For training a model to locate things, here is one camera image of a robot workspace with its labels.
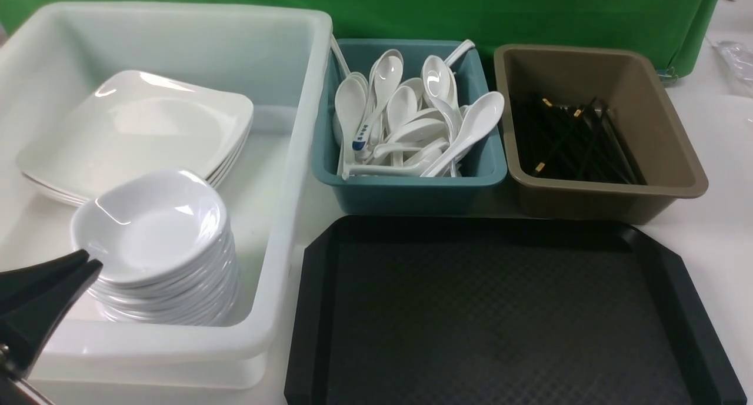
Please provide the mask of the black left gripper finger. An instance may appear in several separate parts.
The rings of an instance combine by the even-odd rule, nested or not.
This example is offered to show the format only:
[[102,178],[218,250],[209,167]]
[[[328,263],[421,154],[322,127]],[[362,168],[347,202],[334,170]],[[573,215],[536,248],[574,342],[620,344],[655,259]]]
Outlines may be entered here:
[[19,311],[42,300],[46,306],[75,304],[85,292],[84,274],[89,262],[89,253],[76,250],[51,261],[24,268],[3,271],[1,276],[2,314]]
[[[89,259],[83,270],[90,276],[89,281],[84,282],[86,290],[97,281],[102,269],[99,260]],[[72,306],[46,306],[42,300],[36,300],[10,314],[2,314],[1,306],[2,371],[9,376],[28,376]]]

